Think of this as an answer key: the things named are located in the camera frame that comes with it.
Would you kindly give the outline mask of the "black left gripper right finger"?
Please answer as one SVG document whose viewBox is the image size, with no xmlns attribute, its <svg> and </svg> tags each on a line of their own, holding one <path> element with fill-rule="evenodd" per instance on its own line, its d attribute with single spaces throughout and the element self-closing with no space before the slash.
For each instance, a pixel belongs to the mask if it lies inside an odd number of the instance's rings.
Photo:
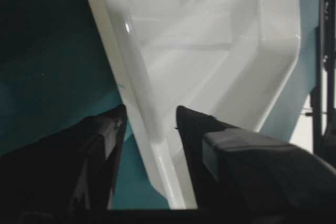
<svg viewBox="0 0 336 224">
<path fill-rule="evenodd" d="M 335 169 L 323 159 L 184 106 L 176 123 L 198 207 L 335 209 Z"/>
</svg>

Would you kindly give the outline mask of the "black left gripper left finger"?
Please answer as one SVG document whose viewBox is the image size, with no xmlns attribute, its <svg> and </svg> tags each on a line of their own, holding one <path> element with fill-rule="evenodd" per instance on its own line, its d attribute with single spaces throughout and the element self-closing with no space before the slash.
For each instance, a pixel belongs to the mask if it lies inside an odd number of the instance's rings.
<svg viewBox="0 0 336 224">
<path fill-rule="evenodd" d="M 3 155 L 1 209 L 106 209 L 126 124 L 120 105 Z"/>
</svg>

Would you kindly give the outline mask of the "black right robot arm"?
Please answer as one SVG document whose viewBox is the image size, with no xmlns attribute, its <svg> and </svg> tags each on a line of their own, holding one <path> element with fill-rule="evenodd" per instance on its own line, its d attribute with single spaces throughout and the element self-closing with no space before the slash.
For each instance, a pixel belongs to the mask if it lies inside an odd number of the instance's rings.
<svg viewBox="0 0 336 224">
<path fill-rule="evenodd" d="M 335 0 L 319 0 L 316 29 L 316 81 L 310 94 L 312 106 L 313 153 L 325 156 L 331 128 L 335 124 Z M 322 72 L 327 72 L 327 109 L 322 108 Z"/>
</svg>

